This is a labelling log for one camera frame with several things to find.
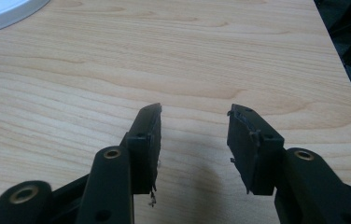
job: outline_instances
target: light wood surface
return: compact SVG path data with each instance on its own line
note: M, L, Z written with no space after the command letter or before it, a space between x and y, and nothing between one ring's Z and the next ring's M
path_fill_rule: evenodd
M278 223L226 146L232 103L351 185L351 84L313 0L51 0L0 31L0 194L85 175L162 103L158 204L136 223Z

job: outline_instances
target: wooden table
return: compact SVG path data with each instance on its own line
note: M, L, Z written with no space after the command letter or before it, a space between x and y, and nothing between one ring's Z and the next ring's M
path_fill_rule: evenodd
M232 103L351 185L351 84L313 0L52 0L0 31L0 194L85 175L162 103L158 204L136 223L278 223L226 146Z

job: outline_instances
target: mounting hole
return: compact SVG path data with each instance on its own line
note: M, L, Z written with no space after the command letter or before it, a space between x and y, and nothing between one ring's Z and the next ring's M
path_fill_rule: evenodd
M29 185L14 192L9 197L10 203L25 203L34 198L38 193L38 187Z
M342 213L341 216L345 223L351 223L351 214Z
M115 159L120 156L120 151L117 149L109 149L104 153L104 157L107 159Z
M315 159L315 156L313 156L312 153L310 153L308 151L303 151L303 150L295 151L295 156L297 156L298 158L300 158L302 160L306 160L306 161L312 161Z
M101 210L100 212L96 213L96 221L98 222L105 222L111 218L111 212L108 210Z
M274 136L272 134L266 133L263 135L264 138L272 139Z

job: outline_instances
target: white object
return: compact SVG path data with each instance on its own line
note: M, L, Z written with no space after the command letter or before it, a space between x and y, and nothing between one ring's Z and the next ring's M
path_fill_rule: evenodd
M42 8L49 0L0 0L0 29L7 27Z

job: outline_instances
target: wood grain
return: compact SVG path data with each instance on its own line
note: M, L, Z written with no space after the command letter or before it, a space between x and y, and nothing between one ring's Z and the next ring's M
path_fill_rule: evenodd
M136 223L278 223L226 146L232 103L351 184L351 84L313 1L52 0L0 31L0 194L89 172L160 102L158 204Z

